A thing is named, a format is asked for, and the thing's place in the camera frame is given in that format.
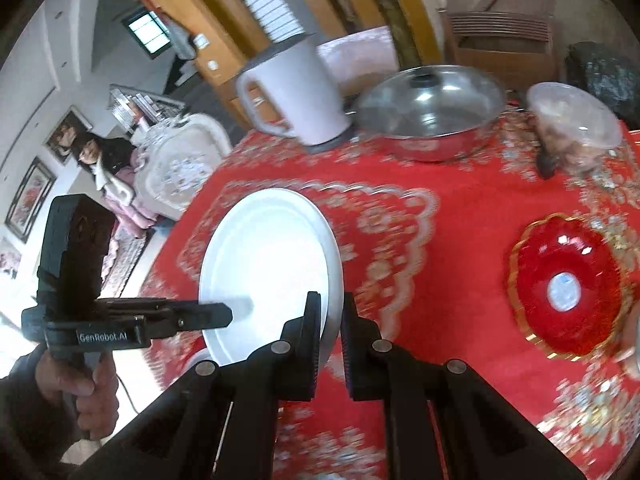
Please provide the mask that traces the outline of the person's left hand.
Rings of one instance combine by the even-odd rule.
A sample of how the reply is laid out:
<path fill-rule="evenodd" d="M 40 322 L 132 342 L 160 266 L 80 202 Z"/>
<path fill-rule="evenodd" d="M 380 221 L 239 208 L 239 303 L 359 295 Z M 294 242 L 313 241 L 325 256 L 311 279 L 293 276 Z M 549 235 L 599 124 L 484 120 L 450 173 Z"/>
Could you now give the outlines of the person's left hand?
<path fill-rule="evenodd" d="M 64 393 L 76 398 L 77 426 L 91 440 L 100 440 L 113 433 L 119 404 L 116 396 L 118 380 L 111 353 L 100 356 L 89 376 L 87 372 L 56 360 L 46 350 L 37 363 L 35 380 L 41 395 L 54 406 L 61 405 Z"/>

